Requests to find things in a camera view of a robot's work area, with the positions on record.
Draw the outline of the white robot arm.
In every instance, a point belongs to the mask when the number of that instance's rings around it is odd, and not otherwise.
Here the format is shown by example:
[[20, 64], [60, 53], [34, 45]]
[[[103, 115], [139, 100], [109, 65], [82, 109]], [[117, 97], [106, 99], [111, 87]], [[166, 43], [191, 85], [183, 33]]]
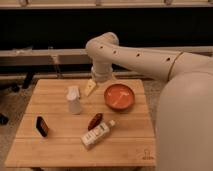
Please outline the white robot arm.
[[165, 83], [156, 120], [156, 171], [213, 171], [213, 57], [119, 45], [107, 32], [89, 40], [92, 77], [114, 64]]

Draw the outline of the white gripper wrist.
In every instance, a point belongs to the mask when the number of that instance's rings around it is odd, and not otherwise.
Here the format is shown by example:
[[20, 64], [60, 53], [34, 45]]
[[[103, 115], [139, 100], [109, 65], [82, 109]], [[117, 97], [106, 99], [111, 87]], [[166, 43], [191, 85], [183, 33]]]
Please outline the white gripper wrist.
[[94, 68], [91, 68], [91, 75], [92, 79], [88, 80], [84, 91], [86, 96], [89, 96], [91, 92], [96, 88], [97, 86], [96, 82], [103, 83], [112, 77], [112, 69], [109, 69], [107, 72], [100, 73]]

